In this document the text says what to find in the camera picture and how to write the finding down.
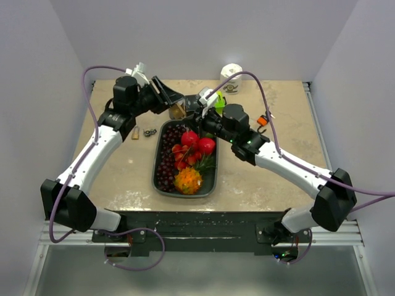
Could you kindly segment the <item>black green box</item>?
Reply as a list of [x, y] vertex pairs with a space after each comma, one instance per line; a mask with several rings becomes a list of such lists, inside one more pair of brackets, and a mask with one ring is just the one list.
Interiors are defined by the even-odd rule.
[[[199, 99], [200, 99], [199, 94], [192, 94], [192, 95], [185, 96], [184, 106], [185, 106], [187, 115], [192, 114], [196, 109], [200, 108]], [[222, 110], [226, 106], [226, 104], [227, 104], [227, 101], [226, 101], [226, 98], [223, 96], [222, 92], [217, 91], [216, 101], [213, 104], [209, 105], [209, 108], [214, 107], [216, 109], [216, 111], [219, 114], [221, 114]]]

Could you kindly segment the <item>toilet paper roll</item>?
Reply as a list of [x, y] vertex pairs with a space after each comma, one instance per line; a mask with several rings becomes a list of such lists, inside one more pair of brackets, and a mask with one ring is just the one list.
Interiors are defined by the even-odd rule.
[[[220, 81], [223, 83], [235, 73], [242, 72], [243, 68], [238, 64], [227, 64], [220, 72]], [[222, 86], [222, 93], [224, 94], [237, 94], [241, 90], [242, 76], [238, 75], [233, 77]]]

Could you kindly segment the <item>large brass padlock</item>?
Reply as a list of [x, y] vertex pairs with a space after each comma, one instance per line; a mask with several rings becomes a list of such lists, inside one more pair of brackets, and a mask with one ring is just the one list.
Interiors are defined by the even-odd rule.
[[186, 116], [184, 107], [179, 103], [172, 105], [168, 112], [172, 120], [180, 120]]

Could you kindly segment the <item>small brass padlock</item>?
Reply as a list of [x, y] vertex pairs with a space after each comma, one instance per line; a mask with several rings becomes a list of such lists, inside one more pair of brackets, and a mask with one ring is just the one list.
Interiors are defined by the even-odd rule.
[[140, 131], [139, 126], [135, 126], [132, 129], [132, 131], [131, 131], [131, 139], [132, 140], [138, 140], [139, 139], [139, 131]]

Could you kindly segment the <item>red pomegranate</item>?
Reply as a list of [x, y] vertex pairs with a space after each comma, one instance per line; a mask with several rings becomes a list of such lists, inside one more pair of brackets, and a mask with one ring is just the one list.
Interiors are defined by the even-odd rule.
[[185, 131], [181, 136], [181, 145], [190, 147], [197, 144], [199, 140], [199, 136], [194, 131]]

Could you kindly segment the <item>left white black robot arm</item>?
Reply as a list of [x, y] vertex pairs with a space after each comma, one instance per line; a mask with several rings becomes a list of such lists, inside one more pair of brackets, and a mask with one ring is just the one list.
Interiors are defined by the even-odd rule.
[[105, 230], [114, 242], [123, 241], [128, 227], [121, 223], [120, 214], [99, 208], [90, 201], [91, 186], [111, 154], [135, 127], [137, 116], [146, 112], [160, 114], [183, 98], [156, 76], [144, 86], [132, 76], [117, 78], [113, 97], [107, 101], [86, 146], [56, 180], [46, 179], [41, 185], [49, 222], [80, 232]]

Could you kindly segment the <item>red apple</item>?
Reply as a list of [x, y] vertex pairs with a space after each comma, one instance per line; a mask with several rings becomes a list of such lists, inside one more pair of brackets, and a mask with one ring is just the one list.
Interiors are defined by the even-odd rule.
[[215, 150], [216, 143], [212, 138], [201, 138], [198, 142], [198, 149], [201, 154], [210, 155]]

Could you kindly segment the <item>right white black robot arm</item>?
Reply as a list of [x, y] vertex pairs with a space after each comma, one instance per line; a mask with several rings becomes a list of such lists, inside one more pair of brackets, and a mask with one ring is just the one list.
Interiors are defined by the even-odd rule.
[[222, 114], [213, 108], [199, 108], [185, 122], [197, 133], [229, 142], [237, 158], [281, 176], [314, 200], [311, 205], [285, 210], [279, 220], [265, 228], [266, 235], [277, 242], [289, 242], [297, 232], [316, 226], [335, 232], [357, 202], [349, 173], [340, 168], [334, 172], [319, 168], [280, 149], [250, 127], [249, 116], [239, 104], [227, 105]]

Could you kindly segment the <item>orange dragon fruit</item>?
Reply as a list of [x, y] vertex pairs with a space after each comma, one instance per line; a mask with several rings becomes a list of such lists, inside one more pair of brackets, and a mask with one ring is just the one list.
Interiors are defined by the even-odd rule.
[[181, 170], [174, 179], [175, 189], [184, 195], [194, 195], [200, 190], [203, 179], [200, 172], [193, 167]]

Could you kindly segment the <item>red cherries bunch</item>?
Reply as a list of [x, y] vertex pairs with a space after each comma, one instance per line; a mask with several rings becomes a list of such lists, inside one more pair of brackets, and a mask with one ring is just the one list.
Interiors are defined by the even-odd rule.
[[176, 144], [172, 147], [174, 166], [178, 171], [186, 167], [193, 167], [202, 159], [202, 154], [195, 143], [191, 146]]

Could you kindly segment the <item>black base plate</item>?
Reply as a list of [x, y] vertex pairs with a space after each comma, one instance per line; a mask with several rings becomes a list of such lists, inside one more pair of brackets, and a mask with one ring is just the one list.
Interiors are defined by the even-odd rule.
[[271, 255], [292, 242], [308, 243], [307, 227], [296, 234], [279, 233], [282, 212], [121, 212], [111, 236], [95, 232], [94, 243], [131, 243], [133, 256], [150, 252], [244, 252]]

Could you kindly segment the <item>dark red grape bunch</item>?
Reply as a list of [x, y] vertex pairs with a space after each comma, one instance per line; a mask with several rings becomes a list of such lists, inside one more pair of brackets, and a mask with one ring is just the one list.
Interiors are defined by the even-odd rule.
[[181, 151], [181, 136], [186, 128], [176, 121], [166, 124], [160, 132], [159, 147], [157, 148], [156, 161], [154, 165], [154, 184], [161, 192], [173, 193], [176, 191], [174, 180], [178, 174], [175, 165], [175, 151]]

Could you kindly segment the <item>dark grey fruit tray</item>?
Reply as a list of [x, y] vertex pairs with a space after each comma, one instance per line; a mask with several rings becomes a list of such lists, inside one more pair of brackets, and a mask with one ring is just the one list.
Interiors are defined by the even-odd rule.
[[152, 173], [155, 190], [177, 198], [207, 197], [215, 189], [217, 170], [215, 137], [199, 136], [182, 120], [163, 124]]

